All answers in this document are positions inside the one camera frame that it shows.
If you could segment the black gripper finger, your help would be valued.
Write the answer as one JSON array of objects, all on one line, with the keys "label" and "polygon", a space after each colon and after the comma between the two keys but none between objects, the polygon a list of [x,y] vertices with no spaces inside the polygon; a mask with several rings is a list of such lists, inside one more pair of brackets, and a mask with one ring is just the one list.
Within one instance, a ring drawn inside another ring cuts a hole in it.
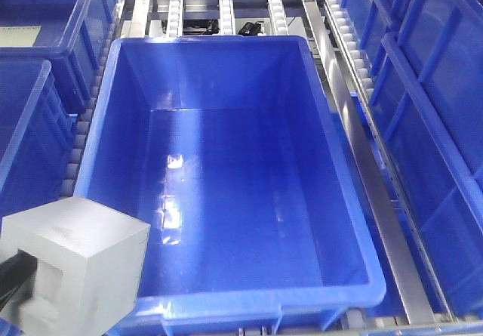
[{"label": "black gripper finger", "polygon": [[18,251],[14,256],[1,263],[1,305],[5,306],[18,289],[37,270],[37,259]]}]

